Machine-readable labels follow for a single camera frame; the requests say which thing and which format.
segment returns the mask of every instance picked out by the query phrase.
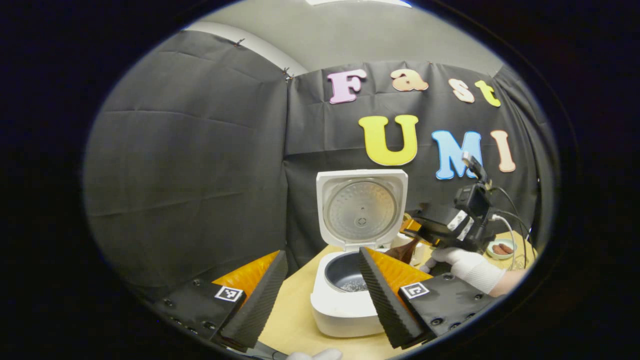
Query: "brown object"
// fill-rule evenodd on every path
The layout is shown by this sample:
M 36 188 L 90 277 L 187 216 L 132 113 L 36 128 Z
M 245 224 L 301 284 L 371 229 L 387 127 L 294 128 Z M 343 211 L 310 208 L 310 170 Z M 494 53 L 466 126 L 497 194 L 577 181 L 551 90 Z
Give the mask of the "brown object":
M 492 250 L 498 255 L 507 255 L 507 253 L 500 247 L 500 245 L 492 246 Z
M 500 244 L 500 249 L 502 249 L 504 252 L 506 252 L 507 254 L 513 254 L 513 249 L 508 247 L 505 244 Z
M 405 264 L 411 263 L 413 251 L 415 251 L 415 247 L 418 245 L 418 242 L 420 242 L 420 239 L 414 238 L 408 244 L 388 249 L 385 254 L 394 259 L 400 260 Z

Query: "orange letter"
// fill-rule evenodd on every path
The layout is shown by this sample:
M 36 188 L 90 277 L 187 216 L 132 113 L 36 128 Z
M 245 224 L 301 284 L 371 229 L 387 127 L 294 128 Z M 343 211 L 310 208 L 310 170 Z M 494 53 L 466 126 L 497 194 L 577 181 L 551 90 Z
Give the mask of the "orange letter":
M 498 168 L 501 172 L 512 172 L 516 169 L 516 163 L 511 159 L 511 151 L 509 150 L 509 144 L 507 143 L 506 132 L 502 130 L 496 130 L 491 132 L 491 136 L 498 144 L 498 152 L 500 153 L 500 165 Z
M 449 85 L 453 88 L 453 94 L 464 102 L 472 103 L 475 101 L 474 95 L 469 91 L 469 86 L 458 79 L 449 79 Z
M 411 91 L 411 90 L 427 90 L 429 84 L 422 80 L 420 74 L 414 70 L 400 69 L 391 73 L 391 77 L 394 78 L 392 83 L 394 88 L 398 91 Z

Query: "black fabric backdrop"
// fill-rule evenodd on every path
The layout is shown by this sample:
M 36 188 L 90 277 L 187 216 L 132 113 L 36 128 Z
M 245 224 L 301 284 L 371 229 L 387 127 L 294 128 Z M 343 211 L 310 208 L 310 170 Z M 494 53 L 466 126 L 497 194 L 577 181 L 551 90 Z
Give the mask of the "black fabric backdrop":
M 326 76 L 355 69 L 367 72 L 356 101 L 330 104 Z M 397 69 L 416 70 L 429 88 L 397 91 L 390 77 Z M 464 81 L 476 101 L 458 100 L 450 78 Z M 494 88 L 500 108 L 485 101 L 473 85 L 478 80 Z M 403 140 L 394 118 L 403 114 L 419 119 L 418 153 L 399 167 L 409 175 L 407 210 L 420 202 L 452 204 L 456 190 L 473 182 L 436 178 L 440 160 L 431 133 L 450 131 L 461 145 L 467 131 L 476 131 L 485 169 L 531 224 L 537 179 L 544 183 L 557 161 L 544 114 L 509 69 L 492 79 L 435 63 L 386 61 L 287 83 L 254 52 L 183 31 L 137 63 L 97 116 L 84 170 L 95 239 L 125 282 L 149 300 L 277 249 L 288 250 L 291 273 L 326 246 L 317 222 L 317 172 L 385 168 L 367 156 L 358 120 L 387 117 L 387 145 L 397 151 Z M 493 130 L 508 133 L 514 172 L 498 170 Z M 494 198 L 510 211 L 506 199 Z
M 137 63 L 100 111 L 86 210 L 107 261 L 152 299 L 285 248 L 286 83 L 275 65 L 183 31 Z
M 364 69 L 367 77 L 353 102 L 329 103 L 333 95 L 327 75 Z M 429 83 L 425 91 L 400 92 L 392 86 L 390 73 L 397 69 L 412 69 Z M 474 94 L 475 102 L 460 101 L 452 92 L 448 80 L 464 81 Z M 495 90 L 501 101 L 496 108 L 485 101 L 480 89 L 474 86 L 483 80 Z M 332 67 L 296 76 L 289 83 L 289 112 L 284 165 L 289 183 L 287 203 L 287 242 L 299 264 L 306 263 L 325 246 L 319 233 L 315 178 L 319 171 L 349 170 L 354 168 L 389 168 L 369 159 L 364 143 L 364 130 L 358 120 L 366 116 L 384 116 L 387 147 L 391 151 L 403 148 L 401 126 L 394 119 L 398 115 L 414 115 L 418 153 L 409 164 L 401 168 L 409 175 L 407 210 L 419 208 L 420 202 L 453 204 L 456 191 L 473 179 L 458 177 L 439 180 L 438 144 L 432 139 L 433 131 L 445 130 L 462 146 L 465 133 L 475 131 L 481 135 L 481 153 L 484 168 L 496 186 L 509 193 L 520 216 L 531 224 L 538 200 L 538 166 L 551 174 L 554 163 L 552 136 L 546 118 L 533 103 L 513 71 L 503 68 L 495 79 L 477 72 L 440 65 L 407 61 L 360 63 Z M 509 135 L 516 170 L 500 172 L 500 156 L 490 133 L 504 130 Z M 532 142 L 537 143 L 539 154 L 534 157 Z M 513 212 L 509 202 L 499 193 L 494 204 Z M 517 223 L 513 229 L 519 233 Z M 502 224 L 490 224 L 491 231 L 503 232 Z

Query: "sausage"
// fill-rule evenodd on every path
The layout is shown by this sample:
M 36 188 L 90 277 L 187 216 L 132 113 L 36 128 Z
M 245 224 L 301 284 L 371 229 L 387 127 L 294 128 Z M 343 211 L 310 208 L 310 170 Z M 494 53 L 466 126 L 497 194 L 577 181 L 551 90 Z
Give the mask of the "sausage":
M 498 254 L 498 255 L 506 255 L 507 254 L 506 252 L 504 252 L 504 250 L 499 245 L 494 245 L 492 247 L 492 249 L 493 249 L 493 252 Z
M 500 244 L 500 248 L 501 248 L 504 252 L 506 252 L 507 254 L 513 254 L 513 249 L 512 249 L 512 248 L 510 248 L 510 247 L 508 247 L 508 246 L 507 246 L 507 245 L 505 245 L 505 244 Z

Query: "small plate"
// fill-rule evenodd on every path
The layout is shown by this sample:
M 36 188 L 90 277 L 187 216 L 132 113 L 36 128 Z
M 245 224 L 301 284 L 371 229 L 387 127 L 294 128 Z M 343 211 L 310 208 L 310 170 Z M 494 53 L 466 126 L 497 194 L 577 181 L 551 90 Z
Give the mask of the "small plate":
M 513 249 L 513 253 L 511 254 L 507 254 L 507 255 L 500 255 L 500 254 L 496 254 L 493 252 L 493 246 L 494 245 L 499 245 L 499 244 L 505 244 L 508 247 Z M 489 243 L 489 246 L 486 247 L 486 251 L 489 253 L 489 255 L 491 255 L 492 258 L 496 258 L 496 259 L 500 259 L 500 260 L 504 260 L 504 259 L 508 259 L 511 256 L 513 256 L 513 254 L 516 253 L 516 250 L 518 250 L 518 244 L 514 244 L 511 241 L 511 238 L 509 239 L 495 239 L 493 241 L 491 241 Z

